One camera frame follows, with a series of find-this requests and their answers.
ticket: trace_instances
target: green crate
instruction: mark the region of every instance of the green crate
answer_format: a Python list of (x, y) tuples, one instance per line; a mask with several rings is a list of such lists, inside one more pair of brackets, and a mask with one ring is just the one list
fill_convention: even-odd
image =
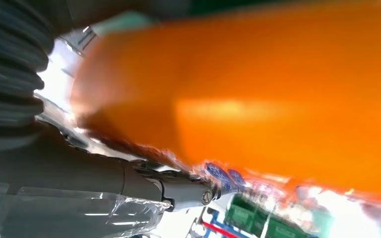
[(267, 238), (309, 238), (310, 235), (300, 229), (297, 225), (283, 220), (275, 215), (269, 218), (266, 232)]
[(234, 196), (224, 222), (240, 230), (260, 236), (268, 215), (258, 206), (239, 195)]

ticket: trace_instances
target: plastic packaging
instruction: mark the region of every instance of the plastic packaging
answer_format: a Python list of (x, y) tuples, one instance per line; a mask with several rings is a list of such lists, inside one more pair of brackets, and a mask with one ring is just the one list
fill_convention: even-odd
[(0, 198), (1, 238), (130, 237), (155, 228), (170, 206), (112, 193), (33, 187)]

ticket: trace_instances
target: red stripe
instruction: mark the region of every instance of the red stripe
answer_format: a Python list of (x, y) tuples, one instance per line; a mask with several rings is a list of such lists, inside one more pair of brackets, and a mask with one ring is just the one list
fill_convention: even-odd
[(202, 222), (202, 224), (208, 228), (210, 228), (211, 230), (215, 231), (215, 232), (218, 232), (224, 236), (227, 236), (228, 238), (239, 238), (231, 233), (228, 233), (227, 231), (223, 230), (223, 229), (220, 229), (218, 227), (215, 227), (209, 223), (206, 223), (206, 222)]

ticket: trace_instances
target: metal bolt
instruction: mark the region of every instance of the metal bolt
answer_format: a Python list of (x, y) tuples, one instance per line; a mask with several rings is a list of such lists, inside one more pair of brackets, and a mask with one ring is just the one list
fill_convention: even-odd
[(205, 190), (202, 194), (202, 204), (208, 205), (212, 200), (212, 191), (211, 190)]

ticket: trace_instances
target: orange cylinder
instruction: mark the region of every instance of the orange cylinder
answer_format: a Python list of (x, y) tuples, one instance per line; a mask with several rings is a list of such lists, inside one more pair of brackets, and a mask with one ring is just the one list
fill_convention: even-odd
[(72, 89), (118, 141), (381, 199), (381, 0), (295, 4), (112, 34)]

